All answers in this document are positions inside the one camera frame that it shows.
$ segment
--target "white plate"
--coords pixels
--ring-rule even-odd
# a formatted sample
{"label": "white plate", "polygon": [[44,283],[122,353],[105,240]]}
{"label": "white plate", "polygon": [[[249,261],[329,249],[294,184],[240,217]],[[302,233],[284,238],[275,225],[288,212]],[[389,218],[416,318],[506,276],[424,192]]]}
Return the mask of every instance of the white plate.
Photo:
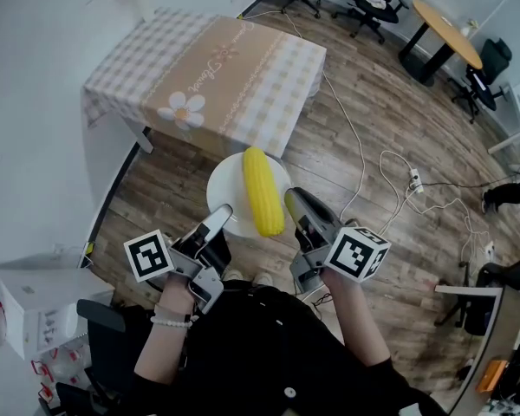
{"label": "white plate", "polygon": [[[291,179],[285,169],[271,157],[266,156],[274,174],[279,198],[285,205],[285,192],[291,187]],[[243,177],[243,153],[233,154],[220,162],[208,180],[206,201],[210,212],[223,204],[233,208],[233,215],[225,223],[224,229],[241,237],[261,237],[254,225],[252,209],[250,208],[246,186]]]}

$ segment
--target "wooden floor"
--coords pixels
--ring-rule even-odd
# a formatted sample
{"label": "wooden floor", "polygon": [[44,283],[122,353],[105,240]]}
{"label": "wooden floor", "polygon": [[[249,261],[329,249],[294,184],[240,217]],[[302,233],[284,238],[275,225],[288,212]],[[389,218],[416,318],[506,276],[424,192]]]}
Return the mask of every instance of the wooden floor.
{"label": "wooden floor", "polygon": [[[261,3],[252,14],[273,10],[274,4]],[[345,219],[358,218],[378,231],[390,218],[396,197],[380,175],[378,160],[384,149],[403,155],[419,169],[425,183],[476,185],[505,176],[501,165],[486,152],[498,141],[489,123],[480,117],[476,125],[470,125],[467,114],[451,103],[452,91],[443,78],[433,88],[410,78],[397,61],[402,46],[398,40],[387,35],[387,42],[381,46],[369,29],[363,29],[353,40],[348,34],[357,22],[334,21],[326,11],[321,20],[316,20],[301,3],[295,3],[289,15],[306,39],[327,48],[325,72],[362,140],[366,176],[360,196],[346,211]],[[280,14],[254,21],[294,33]],[[122,244],[157,228],[181,236],[205,218],[209,213],[206,184],[219,162],[160,133],[152,133],[151,141],[155,151],[138,154],[115,193],[93,254],[94,272],[116,287],[116,300],[149,308],[157,293],[134,281]],[[325,81],[302,111],[283,162],[295,185],[312,192],[337,212],[357,189],[361,175],[358,143]],[[404,192],[409,179],[406,165],[387,155],[383,170]],[[504,205],[500,214],[484,218],[480,195],[479,189],[441,185],[426,187],[413,201],[421,209],[461,197],[470,209],[474,230],[491,234],[499,262],[514,263],[520,259],[520,209]],[[386,234],[393,244],[386,261],[377,276],[365,284],[397,369],[412,385],[443,395],[451,395],[458,388],[454,374],[478,347],[477,338],[461,329],[433,326],[451,305],[450,299],[432,292],[435,283],[444,278],[460,284],[462,279],[458,261],[468,238],[464,217],[465,210],[458,203],[423,217],[405,207]],[[266,270],[276,286],[293,291],[289,263],[298,248],[293,233],[288,218],[285,233],[273,239],[228,237],[231,266],[249,277]],[[469,248],[465,251],[467,258]],[[479,257],[473,264],[474,272],[481,263]],[[323,320],[338,334],[331,303],[324,307]]]}

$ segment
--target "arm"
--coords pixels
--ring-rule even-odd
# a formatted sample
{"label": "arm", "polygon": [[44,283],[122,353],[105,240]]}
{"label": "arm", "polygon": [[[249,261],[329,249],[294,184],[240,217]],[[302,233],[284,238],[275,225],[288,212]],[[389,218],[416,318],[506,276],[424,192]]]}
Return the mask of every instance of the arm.
{"label": "arm", "polygon": [[372,317],[361,285],[331,269],[323,271],[322,280],[333,296],[345,347],[367,367],[390,359],[391,353]]}
{"label": "arm", "polygon": [[[182,276],[169,275],[158,305],[176,313],[189,315],[194,299]],[[187,328],[154,324],[135,366],[135,373],[154,382],[171,384],[179,366]]]}

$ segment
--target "black shirt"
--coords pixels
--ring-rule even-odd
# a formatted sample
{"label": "black shirt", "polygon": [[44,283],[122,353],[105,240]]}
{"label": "black shirt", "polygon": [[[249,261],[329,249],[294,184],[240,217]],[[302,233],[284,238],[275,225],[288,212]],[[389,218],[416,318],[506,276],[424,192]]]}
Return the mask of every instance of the black shirt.
{"label": "black shirt", "polygon": [[424,416],[445,414],[410,388],[391,360],[362,365],[307,305],[275,288],[249,286],[226,283],[189,330],[186,366],[175,382],[135,375],[119,414],[396,415],[414,403]]}

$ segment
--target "wall outlet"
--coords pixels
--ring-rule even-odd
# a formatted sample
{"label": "wall outlet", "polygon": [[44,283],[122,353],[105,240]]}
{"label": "wall outlet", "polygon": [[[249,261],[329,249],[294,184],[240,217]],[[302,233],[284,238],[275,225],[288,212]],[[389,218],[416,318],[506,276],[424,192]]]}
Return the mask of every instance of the wall outlet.
{"label": "wall outlet", "polygon": [[492,240],[485,246],[484,251],[487,262],[493,262],[495,260],[495,244]]}
{"label": "wall outlet", "polygon": [[416,168],[410,170],[410,189],[416,192],[417,194],[421,194],[424,192],[424,186],[422,185],[422,179],[419,176],[418,170]]}

